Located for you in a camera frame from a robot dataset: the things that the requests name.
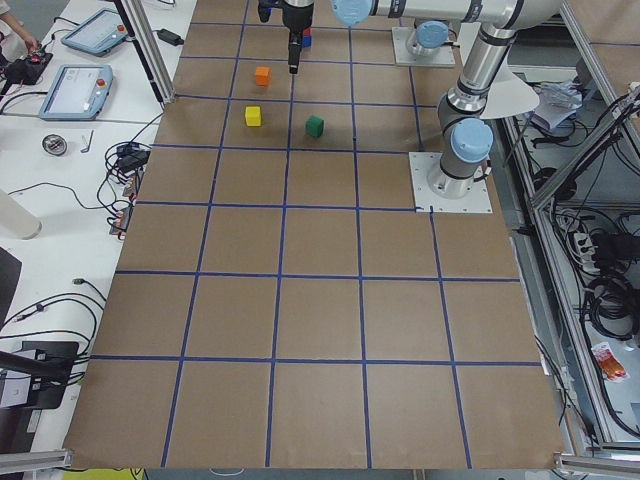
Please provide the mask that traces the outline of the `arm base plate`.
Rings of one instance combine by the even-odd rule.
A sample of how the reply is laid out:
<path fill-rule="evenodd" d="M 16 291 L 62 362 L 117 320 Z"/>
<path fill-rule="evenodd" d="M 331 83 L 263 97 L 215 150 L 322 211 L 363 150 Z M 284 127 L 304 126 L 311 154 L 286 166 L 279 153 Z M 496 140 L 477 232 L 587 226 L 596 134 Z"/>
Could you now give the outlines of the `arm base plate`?
<path fill-rule="evenodd" d="M 417 42 L 413 27 L 393 27 L 395 63 L 401 66 L 453 68 L 456 64 L 452 46 L 425 48 Z"/>
<path fill-rule="evenodd" d="M 491 214 L 486 179 L 478 167 L 471 178 L 456 180 L 440 169 L 440 152 L 410 152 L 414 208 L 422 213 Z"/>

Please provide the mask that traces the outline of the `person's hand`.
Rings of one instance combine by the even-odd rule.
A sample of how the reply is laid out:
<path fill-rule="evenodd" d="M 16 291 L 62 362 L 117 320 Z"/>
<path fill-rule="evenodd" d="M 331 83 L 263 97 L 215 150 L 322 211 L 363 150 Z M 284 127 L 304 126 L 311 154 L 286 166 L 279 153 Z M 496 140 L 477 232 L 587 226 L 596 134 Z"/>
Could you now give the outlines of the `person's hand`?
<path fill-rule="evenodd" d="M 30 33 L 22 34 L 21 38 L 23 39 L 28 52 L 34 52 L 40 46 L 39 41 Z"/>

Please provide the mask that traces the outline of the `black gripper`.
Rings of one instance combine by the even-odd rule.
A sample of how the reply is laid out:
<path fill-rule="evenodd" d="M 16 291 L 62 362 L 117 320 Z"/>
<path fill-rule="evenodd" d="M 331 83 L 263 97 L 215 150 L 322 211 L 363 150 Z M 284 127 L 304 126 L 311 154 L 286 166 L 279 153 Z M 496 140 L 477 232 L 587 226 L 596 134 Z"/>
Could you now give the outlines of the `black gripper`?
<path fill-rule="evenodd" d="M 303 31 L 312 26 L 314 0 L 282 0 L 282 22 L 290 30 L 288 39 L 288 69 L 296 75 L 303 44 Z"/>

